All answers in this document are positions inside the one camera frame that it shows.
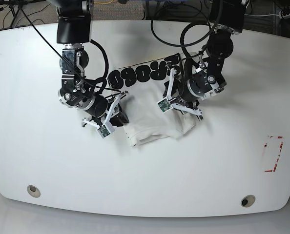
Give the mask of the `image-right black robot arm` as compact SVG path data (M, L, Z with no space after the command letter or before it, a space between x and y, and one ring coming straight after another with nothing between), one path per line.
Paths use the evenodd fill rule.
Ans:
M233 52L231 35L242 32L248 5L248 0L212 1L208 19L210 29L197 40L200 43L207 39L207 43L195 55L187 51L184 38L186 32L198 23L192 22L184 28L179 44L184 58L180 60L180 68L167 65L169 80L165 83L163 99L157 103L162 112L174 109L203 119L199 102L224 90L227 83L222 68L225 59Z

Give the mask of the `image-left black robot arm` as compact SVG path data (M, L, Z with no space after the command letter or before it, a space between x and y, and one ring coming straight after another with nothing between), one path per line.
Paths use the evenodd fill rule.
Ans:
M60 55L62 87L59 101L68 108L76 108L89 114L82 126L93 126L102 138L128 123L120 107L120 99L127 92L107 87L109 61L103 47L91 38L91 0L52 0L58 14L57 43L64 45ZM92 43L102 53L104 74L96 80L86 78L84 70L89 63L85 43Z

